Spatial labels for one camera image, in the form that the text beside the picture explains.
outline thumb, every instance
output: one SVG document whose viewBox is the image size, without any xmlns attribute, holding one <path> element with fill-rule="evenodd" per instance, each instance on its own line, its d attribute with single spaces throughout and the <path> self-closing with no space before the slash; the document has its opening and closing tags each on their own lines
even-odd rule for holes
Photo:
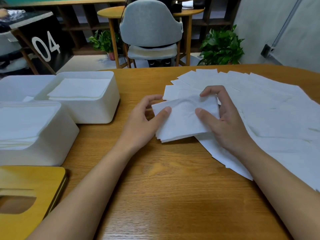
<svg viewBox="0 0 320 240">
<path fill-rule="evenodd" d="M 214 131 L 214 129 L 220 122 L 216 117 L 214 117 L 211 113 L 209 113 L 205 109 L 196 108 L 194 112 L 203 123 L 209 125 L 212 131 Z"/>
<path fill-rule="evenodd" d="M 171 107 L 165 107 L 152 120 L 150 120 L 150 123 L 154 131 L 156 131 L 169 117 L 171 110 Z"/>
</svg>

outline chair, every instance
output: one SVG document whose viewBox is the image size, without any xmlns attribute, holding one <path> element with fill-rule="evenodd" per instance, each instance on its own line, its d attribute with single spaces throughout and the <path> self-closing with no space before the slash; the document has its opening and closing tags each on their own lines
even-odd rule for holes
<svg viewBox="0 0 320 240">
<path fill-rule="evenodd" d="M 23 68 L 28 68 L 30 65 L 32 71 L 38 74 L 29 56 L 25 50 L 22 49 L 19 42 L 10 42 L 9 37 L 13 37 L 11 32 L 0 33 L 0 62 L 4 62 L 0 66 L 0 73 L 5 74 L 18 71 Z"/>
<path fill-rule="evenodd" d="M 120 23 L 121 38 L 130 45 L 127 56 L 133 61 L 163 60 L 176 56 L 178 66 L 182 33 L 182 21 L 176 21 L 166 5 L 157 0 L 137 0 L 130 3 Z"/>
</svg>

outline person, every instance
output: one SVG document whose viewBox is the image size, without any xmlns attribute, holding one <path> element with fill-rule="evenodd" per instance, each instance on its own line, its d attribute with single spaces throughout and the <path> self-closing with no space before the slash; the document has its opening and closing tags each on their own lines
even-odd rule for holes
<svg viewBox="0 0 320 240">
<path fill-rule="evenodd" d="M 125 1 L 126 1 L 127 4 L 130 4 L 130 3 L 134 2 L 134 1 L 137 1 L 137 0 L 125 0 Z M 157 0 L 157 1 L 160 1 L 160 2 L 164 3 L 171 13 L 181 12 L 182 5 L 181 4 L 176 4 L 176 0 Z M 142 46 L 142 48 L 145 48 L 145 49 L 165 48 L 165 47 L 168 47 L 170 45 L 172 45 L 172 44 L 156 46 L 156 47 L 145 47 L 145 46 Z M 164 67 L 170 67 L 171 66 L 171 58 L 163 59 L 161 62 L 163 63 Z M 158 65 L 159 65 L 157 60 L 148 60 L 148 64 L 149 64 L 150 68 L 151 67 L 158 67 Z"/>
<path fill-rule="evenodd" d="M 204 109 L 196 115 L 218 142 L 248 169 L 294 239 L 320 239 L 320 194 L 269 156 L 251 139 L 223 86 L 209 86 L 200 96 L 217 94 L 220 119 Z M 153 119 L 146 108 L 162 95 L 144 97 L 132 110 L 114 147 L 67 197 L 38 225 L 28 240 L 92 239 L 112 191 L 130 158 L 154 136 L 170 107 Z"/>
</svg>

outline chair backrest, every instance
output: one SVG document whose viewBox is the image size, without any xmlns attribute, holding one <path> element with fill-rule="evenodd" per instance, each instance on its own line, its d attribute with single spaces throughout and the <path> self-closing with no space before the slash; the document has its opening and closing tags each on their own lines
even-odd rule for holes
<svg viewBox="0 0 320 240">
<path fill-rule="evenodd" d="M 182 38 L 182 23 L 166 5 L 157 0 L 130 3 L 120 24 L 122 40 L 129 45 L 156 47 L 173 44 Z"/>
<path fill-rule="evenodd" d="M 0 33 L 0 56 L 10 54 L 11 52 L 21 49 L 19 42 L 10 42 L 8 35 L 12 35 L 10 32 Z"/>
</svg>

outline number 04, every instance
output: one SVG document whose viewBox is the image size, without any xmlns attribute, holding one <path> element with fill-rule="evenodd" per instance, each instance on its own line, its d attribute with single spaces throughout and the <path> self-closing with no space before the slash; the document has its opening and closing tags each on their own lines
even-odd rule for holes
<svg viewBox="0 0 320 240">
<path fill-rule="evenodd" d="M 51 51 L 51 52 L 58 51 L 58 53 L 60 54 L 60 49 L 59 49 L 59 48 L 60 48 L 60 45 L 58 45 L 58 44 L 56 44 L 56 43 L 54 42 L 54 39 L 53 39 L 53 37 L 51 36 L 51 34 L 50 34 L 49 31 L 47 31 L 47 35 L 48 35 L 48 41 L 49 41 L 49 49 L 50 49 L 50 51 Z M 38 48 L 37 41 L 38 41 L 40 44 L 42 44 L 43 48 L 45 49 L 45 51 L 46 51 L 46 53 L 47 53 L 47 55 L 46 55 L 47 57 L 45 57 L 45 56 L 41 53 L 40 49 Z M 50 55 L 49 49 L 48 49 L 48 47 L 46 46 L 46 44 L 42 41 L 42 39 L 40 39 L 39 37 L 33 37 L 33 38 L 32 38 L 32 44 L 33 44 L 34 48 L 37 50 L 37 52 L 42 56 L 42 58 L 43 58 L 46 62 L 48 62 L 48 61 L 51 60 L 51 55 Z"/>
</svg>

